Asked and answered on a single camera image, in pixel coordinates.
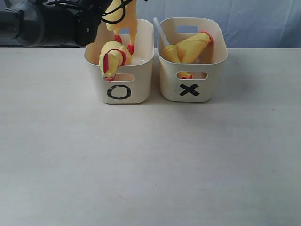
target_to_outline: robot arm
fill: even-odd
[[[119,23],[125,5],[106,12],[113,0],[27,0],[0,11],[0,38],[16,39],[23,46],[76,45],[84,47],[96,38],[101,21]],[[102,16],[122,8],[123,16],[107,21]]]

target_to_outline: black x mark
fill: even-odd
[[[184,84],[181,84],[180,87],[184,89],[184,91],[182,93],[180,93],[180,96],[184,96],[184,95],[186,95],[188,93],[191,93],[194,96],[198,96],[199,95],[199,92],[197,92],[197,91],[194,90],[195,88],[198,87],[197,84],[193,84],[190,87],[185,86]]]

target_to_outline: white plastic stick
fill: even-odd
[[[159,32],[159,35],[161,36],[162,40],[163,40],[163,45],[164,45],[164,48],[166,48],[167,46],[170,46],[169,42],[167,41],[167,38],[164,34],[164,31],[162,29],[162,27],[160,26],[160,23],[158,21],[158,19],[155,17],[154,18],[154,22],[155,22],[155,26],[157,27],[157,30]]]

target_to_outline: black circle mark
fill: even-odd
[[[127,94],[124,97],[115,97],[112,95],[112,91],[117,87],[124,87],[127,89]],[[125,85],[114,85],[108,89],[108,96],[114,100],[125,100],[128,99],[132,95],[132,91],[128,86]]]

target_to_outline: white cloth background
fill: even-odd
[[[137,14],[151,22],[154,17],[215,20],[228,48],[301,48],[301,0],[138,0]]]

